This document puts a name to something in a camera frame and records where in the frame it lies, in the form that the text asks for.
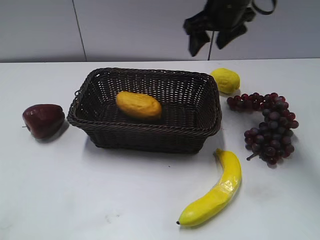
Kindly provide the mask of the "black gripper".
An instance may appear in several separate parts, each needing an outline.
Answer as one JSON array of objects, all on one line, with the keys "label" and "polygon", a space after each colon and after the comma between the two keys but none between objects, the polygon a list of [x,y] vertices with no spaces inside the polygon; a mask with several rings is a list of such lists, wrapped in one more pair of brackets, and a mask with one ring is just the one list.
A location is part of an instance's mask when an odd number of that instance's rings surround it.
[{"label": "black gripper", "polygon": [[189,35],[188,51],[195,57],[201,48],[210,42],[206,31],[220,31],[216,45],[222,50],[230,42],[244,35],[256,13],[249,7],[249,0],[208,0],[203,10],[186,19],[183,24]]}]

